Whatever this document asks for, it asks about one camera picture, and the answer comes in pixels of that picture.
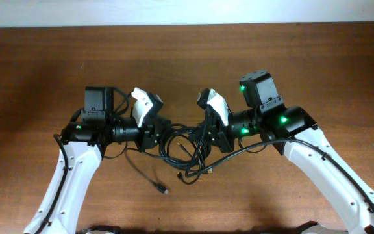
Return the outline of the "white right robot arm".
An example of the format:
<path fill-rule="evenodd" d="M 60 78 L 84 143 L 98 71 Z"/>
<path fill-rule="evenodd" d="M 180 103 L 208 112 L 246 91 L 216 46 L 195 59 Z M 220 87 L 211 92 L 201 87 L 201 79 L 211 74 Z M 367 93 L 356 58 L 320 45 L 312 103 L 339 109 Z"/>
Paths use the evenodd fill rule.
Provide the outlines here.
<path fill-rule="evenodd" d="M 225 156 L 199 173 L 253 148 L 272 145 L 296 165 L 326 197 L 348 233 L 374 233 L 374 190 L 339 156 L 317 122 L 301 107 L 286 107 L 266 70 L 239 80 L 247 110 L 233 113 L 213 89 L 204 89 L 197 104 L 206 118 L 192 138 L 217 146 Z"/>

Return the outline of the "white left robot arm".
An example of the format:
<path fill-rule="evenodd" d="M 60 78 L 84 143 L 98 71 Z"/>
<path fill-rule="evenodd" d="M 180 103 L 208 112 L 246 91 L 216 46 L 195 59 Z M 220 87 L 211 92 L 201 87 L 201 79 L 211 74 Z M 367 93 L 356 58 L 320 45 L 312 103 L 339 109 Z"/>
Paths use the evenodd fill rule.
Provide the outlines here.
<path fill-rule="evenodd" d="M 90 181 L 110 144 L 134 142 L 141 153 L 160 144 L 171 123 L 158 115 L 161 98 L 135 88 L 88 86 L 84 107 L 73 114 L 61 134 L 55 172 L 25 233 L 75 233 Z"/>

